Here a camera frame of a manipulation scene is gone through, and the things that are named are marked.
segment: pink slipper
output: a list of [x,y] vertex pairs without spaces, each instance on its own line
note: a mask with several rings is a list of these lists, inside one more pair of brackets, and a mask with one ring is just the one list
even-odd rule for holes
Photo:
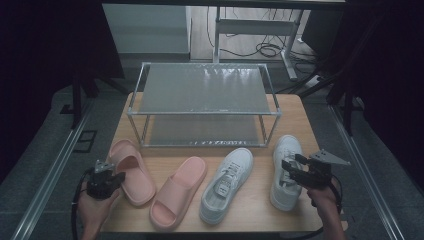
[[206,172],[205,161],[191,157],[168,177],[150,207],[150,220],[156,229],[171,231],[181,223]]
[[132,205],[141,206],[155,195],[156,186],[134,143],[127,139],[118,141],[111,147],[109,158],[115,164],[116,174],[125,172],[121,186]]

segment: wooden table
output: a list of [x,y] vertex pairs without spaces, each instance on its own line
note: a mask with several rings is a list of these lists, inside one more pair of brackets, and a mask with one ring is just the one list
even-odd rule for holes
[[[127,117],[131,94],[124,107],[116,129],[113,143],[120,139],[137,142],[135,133]],[[286,232],[315,231],[322,226],[316,208],[302,191],[296,207],[291,212],[282,212],[270,202],[270,189],[274,175],[273,151],[279,137],[294,135],[301,143],[303,154],[309,156],[319,150],[314,133],[306,116],[300,98],[296,95],[277,95],[282,117],[276,132],[267,148],[250,148],[254,156],[251,175],[234,197],[224,220],[215,226],[203,222],[199,217],[200,198],[209,181],[231,147],[194,147],[194,148],[141,148],[140,152],[160,190],[167,177],[187,158],[198,156],[208,165],[205,180],[196,192],[193,201],[175,232]],[[112,211],[109,220],[103,225],[105,232],[156,232],[149,220],[152,201],[140,208],[133,207],[122,197]]]

